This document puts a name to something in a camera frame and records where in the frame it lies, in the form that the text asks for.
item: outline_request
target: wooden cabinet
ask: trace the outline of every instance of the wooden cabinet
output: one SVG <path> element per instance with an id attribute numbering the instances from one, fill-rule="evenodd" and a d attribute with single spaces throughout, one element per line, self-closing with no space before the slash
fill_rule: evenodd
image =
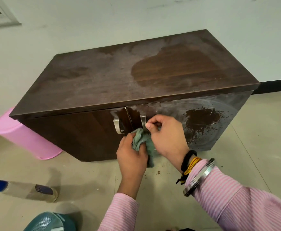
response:
<path id="1" fill-rule="evenodd" d="M 158 113 L 203 151 L 258 85 L 201 30 L 55 55 L 10 116 L 81 161 L 115 159 L 122 136 Z"/>

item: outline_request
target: teal plastic basket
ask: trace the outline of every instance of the teal plastic basket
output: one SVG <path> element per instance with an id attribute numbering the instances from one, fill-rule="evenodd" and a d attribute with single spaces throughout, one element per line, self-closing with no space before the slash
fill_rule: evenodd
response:
<path id="1" fill-rule="evenodd" d="M 36 216 L 24 231 L 76 231 L 76 227 L 68 215 L 44 212 Z"/>

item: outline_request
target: plastic bottle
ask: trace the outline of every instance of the plastic bottle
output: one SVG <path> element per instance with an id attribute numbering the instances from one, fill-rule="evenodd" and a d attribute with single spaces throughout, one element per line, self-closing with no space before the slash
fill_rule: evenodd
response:
<path id="1" fill-rule="evenodd" d="M 14 181 L 0 180 L 0 192 L 17 198 L 40 200 L 48 203 L 55 202 L 58 198 L 58 192 L 54 188 Z"/>

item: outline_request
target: cabinet door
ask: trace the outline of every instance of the cabinet door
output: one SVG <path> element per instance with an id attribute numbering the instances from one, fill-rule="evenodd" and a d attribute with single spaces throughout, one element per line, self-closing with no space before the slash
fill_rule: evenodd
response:
<path id="1" fill-rule="evenodd" d="M 20 122 L 81 161 L 116 159 L 120 140 L 132 131 L 126 108 L 40 117 Z M 117 124 L 121 134 L 116 131 Z"/>
<path id="2" fill-rule="evenodd" d="M 142 127 L 141 117 L 172 116 L 183 125 L 190 149 L 210 150 L 252 91 L 129 106 L 134 128 Z"/>

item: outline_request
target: pink bucket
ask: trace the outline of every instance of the pink bucket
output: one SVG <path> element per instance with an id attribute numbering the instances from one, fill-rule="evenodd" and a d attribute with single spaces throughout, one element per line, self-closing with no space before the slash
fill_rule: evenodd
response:
<path id="1" fill-rule="evenodd" d="M 51 159 L 62 149 L 44 139 L 22 123 L 9 117 L 14 108 L 0 117 L 0 135 L 12 143 L 30 151 L 37 159 Z"/>

